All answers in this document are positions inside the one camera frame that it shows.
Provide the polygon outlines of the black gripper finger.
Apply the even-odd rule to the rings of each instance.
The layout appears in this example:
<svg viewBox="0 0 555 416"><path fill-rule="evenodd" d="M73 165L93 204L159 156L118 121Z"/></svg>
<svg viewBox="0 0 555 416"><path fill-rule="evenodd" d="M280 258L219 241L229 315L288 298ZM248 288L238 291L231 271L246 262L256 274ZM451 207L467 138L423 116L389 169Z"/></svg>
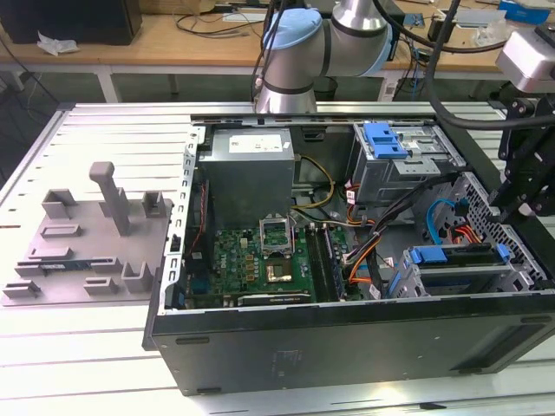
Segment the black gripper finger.
<svg viewBox="0 0 555 416"><path fill-rule="evenodd" d="M526 217L554 215L554 147L542 146L523 163L519 178L521 205L518 212Z"/></svg>
<svg viewBox="0 0 555 416"><path fill-rule="evenodd" d="M488 204L499 209L498 214L489 218L491 221L506 222L520 214L519 187L523 180L519 178L519 174L525 159L542 147L537 143L537 127L502 130L498 158L505 161L506 165L501 173L500 187L492 191L488 197Z"/></svg>

